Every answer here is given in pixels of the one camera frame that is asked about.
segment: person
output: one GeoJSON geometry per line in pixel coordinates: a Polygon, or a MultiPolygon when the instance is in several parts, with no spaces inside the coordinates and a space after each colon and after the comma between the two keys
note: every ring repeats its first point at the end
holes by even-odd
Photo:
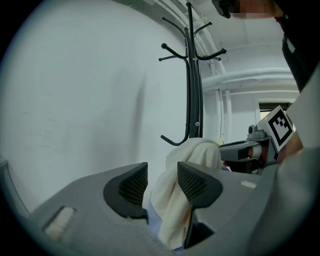
{"type": "MultiPolygon", "coordinates": [[[[313,24],[316,17],[311,13],[312,6],[289,0],[234,0],[229,11],[237,19],[263,19],[274,17],[283,30],[282,52],[302,92],[314,73],[320,59],[317,40],[313,39],[313,24]]],[[[288,143],[279,152],[278,163],[303,149],[298,131],[295,131],[288,143]]],[[[253,149],[248,149],[248,157],[253,149]]],[[[268,147],[263,146],[261,160],[266,162],[268,147]]]]}

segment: towel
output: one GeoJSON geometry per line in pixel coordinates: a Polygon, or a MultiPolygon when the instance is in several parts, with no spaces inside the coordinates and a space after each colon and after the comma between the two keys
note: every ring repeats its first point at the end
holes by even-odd
{"type": "Polygon", "coordinates": [[[171,250],[183,246],[191,216],[191,206],[178,184],[178,162],[221,170],[219,144],[209,139],[190,138],[166,157],[165,172],[157,179],[150,202],[162,220],[158,238],[171,250]]]}

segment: coat rack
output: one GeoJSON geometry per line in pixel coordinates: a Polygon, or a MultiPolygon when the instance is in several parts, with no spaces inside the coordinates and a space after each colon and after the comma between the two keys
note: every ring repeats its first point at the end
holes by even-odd
{"type": "Polygon", "coordinates": [[[202,27],[198,28],[194,32],[194,23],[192,16],[192,4],[190,2],[186,3],[188,9],[189,17],[189,29],[184,28],[184,31],[174,24],[172,21],[163,17],[162,19],[176,29],[184,36],[185,43],[185,55],[180,55],[171,49],[166,43],[161,45],[161,48],[166,49],[172,55],[164,58],[159,58],[159,61],[169,60],[173,58],[182,59],[185,62],[186,67],[186,119],[185,119],[185,133],[184,138],[181,142],[175,143],[171,139],[161,135],[161,138],[173,146],[179,146],[184,143],[188,137],[189,138],[202,138],[203,137],[203,119],[204,119],[204,104],[203,104],[203,92],[202,92],[202,80],[200,72],[200,60],[208,61],[215,59],[221,61],[221,58],[218,57],[221,54],[227,52],[226,49],[221,49],[220,51],[211,54],[211,55],[198,55],[197,47],[195,44],[195,36],[204,28],[212,25],[212,22],[209,22],[202,27]]]}

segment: black coat rack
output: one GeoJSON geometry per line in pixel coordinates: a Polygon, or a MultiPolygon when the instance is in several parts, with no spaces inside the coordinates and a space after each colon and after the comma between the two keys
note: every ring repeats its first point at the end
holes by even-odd
{"type": "Polygon", "coordinates": [[[174,24],[172,21],[163,17],[162,19],[176,29],[178,29],[184,36],[185,42],[185,55],[180,55],[174,50],[172,50],[166,43],[163,43],[161,47],[166,49],[172,55],[164,58],[159,58],[159,61],[164,61],[168,59],[178,58],[182,59],[185,62],[186,67],[186,120],[185,120],[185,134],[181,142],[175,143],[171,139],[161,135],[161,138],[166,142],[170,143],[173,146],[179,146],[184,143],[188,137],[189,138],[202,138],[203,137],[203,119],[204,119],[204,104],[203,104],[203,92],[202,92],[202,81],[201,81],[201,72],[200,72],[200,60],[208,61],[215,59],[221,61],[221,58],[218,57],[221,54],[227,52],[226,49],[221,49],[220,51],[211,54],[211,55],[198,55],[197,47],[195,44],[195,36],[204,28],[212,25],[211,22],[203,25],[194,32],[194,23],[192,16],[192,4],[190,2],[186,3],[188,9],[189,17],[189,28],[184,28],[184,31],[174,24]]]}

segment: white sleeve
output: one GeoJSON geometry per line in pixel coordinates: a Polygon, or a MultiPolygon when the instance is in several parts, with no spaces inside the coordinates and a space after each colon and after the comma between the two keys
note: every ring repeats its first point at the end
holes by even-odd
{"type": "Polygon", "coordinates": [[[286,114],[293,122],[304,148],[320,146],[320,63],[286,114]]]}

